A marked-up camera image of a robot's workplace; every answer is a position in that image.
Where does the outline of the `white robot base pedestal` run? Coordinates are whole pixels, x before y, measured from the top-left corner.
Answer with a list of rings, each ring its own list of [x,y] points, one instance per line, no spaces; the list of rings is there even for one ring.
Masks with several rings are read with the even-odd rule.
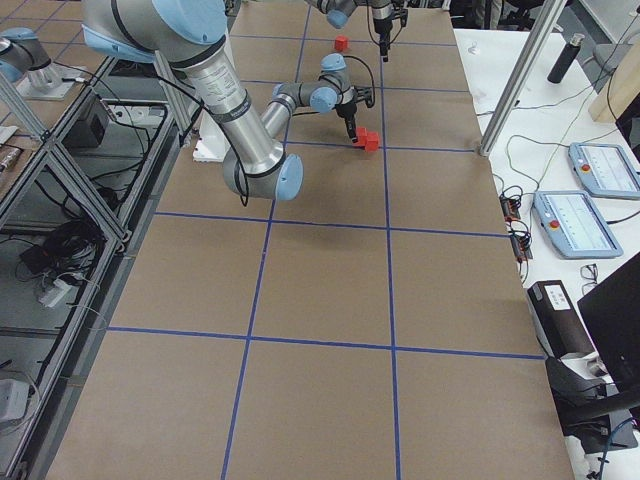
[[[226,43],[224,52],[232,65],[235,65],[230,31],[233,27],[241,1],[226,0],[224,2],[227,16]],[[202,112],[201,122],[198,128],[198,141],[196,143],[193,158],[196,162],[222,162],[230,148],[229,142],[226,140],[219,126],[211,119],[210,115],[205,111]]]

